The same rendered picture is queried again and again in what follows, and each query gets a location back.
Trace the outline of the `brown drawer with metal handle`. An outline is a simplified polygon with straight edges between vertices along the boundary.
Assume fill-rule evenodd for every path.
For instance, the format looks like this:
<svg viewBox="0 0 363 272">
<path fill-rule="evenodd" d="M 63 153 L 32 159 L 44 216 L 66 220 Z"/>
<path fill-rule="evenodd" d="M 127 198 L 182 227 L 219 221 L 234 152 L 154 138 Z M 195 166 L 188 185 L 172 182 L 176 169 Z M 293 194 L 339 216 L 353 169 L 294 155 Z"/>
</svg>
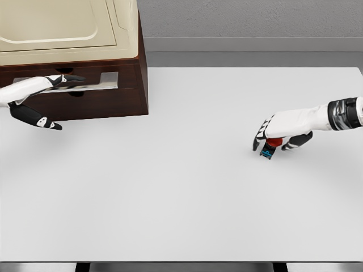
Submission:
<svg viewBox="0 0 363 272">
<path fill-rule="evenodd" d="M 0 87 L 8 86 L 31 77 L 64 74 L 67 69 L 68 67 L 46 69 L 40 66 L 22 66 L 18 70 L 11 67 L 6 71 L 2 67 L 0 69 Z M 84 77 L 86 80 L 82 82 L 61 83 L 56 87 L 47 88 L 45 92 L 80 92 L 137 87 L 137 76 L 134 65 L 72 67 L 69 73 L 70 75 Z"/>
</svg>

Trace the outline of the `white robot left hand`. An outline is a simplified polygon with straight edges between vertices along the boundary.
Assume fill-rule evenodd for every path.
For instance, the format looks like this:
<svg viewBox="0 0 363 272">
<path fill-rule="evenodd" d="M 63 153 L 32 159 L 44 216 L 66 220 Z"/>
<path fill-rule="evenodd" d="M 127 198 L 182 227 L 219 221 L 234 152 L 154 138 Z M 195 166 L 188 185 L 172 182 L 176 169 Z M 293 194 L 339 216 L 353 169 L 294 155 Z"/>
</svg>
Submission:
<svg viewBox="0 0 363 272">
<path fill-rule="evenodd" d="M 62 130 L 62 126 L 51 121 L 38 111 L 26 106 L 23 102 L 30 96 L 55 87 L 63 82 L 82 82 L 85 78 L 77 75 L 60 74 L 35 76 L 9 86 L 0 88 L 0 107 L 8 108 L 13 118 L 35 127 Z"/>
</svg>

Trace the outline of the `brown cabinet with cream top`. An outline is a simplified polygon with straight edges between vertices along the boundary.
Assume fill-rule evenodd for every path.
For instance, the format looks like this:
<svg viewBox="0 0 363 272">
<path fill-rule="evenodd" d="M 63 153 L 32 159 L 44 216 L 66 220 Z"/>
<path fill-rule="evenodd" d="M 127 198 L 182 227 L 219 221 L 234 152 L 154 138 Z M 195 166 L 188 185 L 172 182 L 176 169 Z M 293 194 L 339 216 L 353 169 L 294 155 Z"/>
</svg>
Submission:
<svg viewBox="0 0 363 272">
<path fill-rule="evenodd" d="M 147 115 L 137 0 L 0 0 L 0 69 L 134 65 L 136 88 L 54 92 L 23 104 L 52 121 Z"/>
</svg>

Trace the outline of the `red button black switch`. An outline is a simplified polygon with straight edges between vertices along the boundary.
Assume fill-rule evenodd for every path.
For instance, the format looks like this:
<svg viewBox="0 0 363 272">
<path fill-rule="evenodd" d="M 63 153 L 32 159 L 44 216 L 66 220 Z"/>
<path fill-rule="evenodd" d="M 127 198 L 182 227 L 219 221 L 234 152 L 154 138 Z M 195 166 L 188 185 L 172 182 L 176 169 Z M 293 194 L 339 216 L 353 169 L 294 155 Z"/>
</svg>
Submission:
<svg viewBox="0 0 363 272">
<path fill-rule="evenodd" d="M 268 138 L 265 141 L 264 147 L 260 152 L 260 156 L 263 156 L 269 160 L 271 160 L 273 154 L 276 151 L 276 148 L 281 146 L 283 143 L 282 138 Z"/>
</svg>

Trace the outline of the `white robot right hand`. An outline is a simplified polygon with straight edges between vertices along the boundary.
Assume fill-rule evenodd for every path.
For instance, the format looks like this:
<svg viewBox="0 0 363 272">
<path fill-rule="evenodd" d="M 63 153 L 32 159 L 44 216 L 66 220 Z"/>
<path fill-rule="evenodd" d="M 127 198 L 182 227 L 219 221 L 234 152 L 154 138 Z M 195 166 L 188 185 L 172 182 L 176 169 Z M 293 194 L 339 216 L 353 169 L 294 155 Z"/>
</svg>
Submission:
<svg viewBox="0 0 363 272">
<path fill-rule="evenodd" d="M 313 137 L 309 116 L 311 109 L 297 109 L 277 112 L 266 119 L 258 130 L 252 145 L 253 151 L 257 150 L 260 142 L 268 139 L 289 140 L 282 146 L 282 150 L 291 150 L 304 145 Z"/>
</svg>

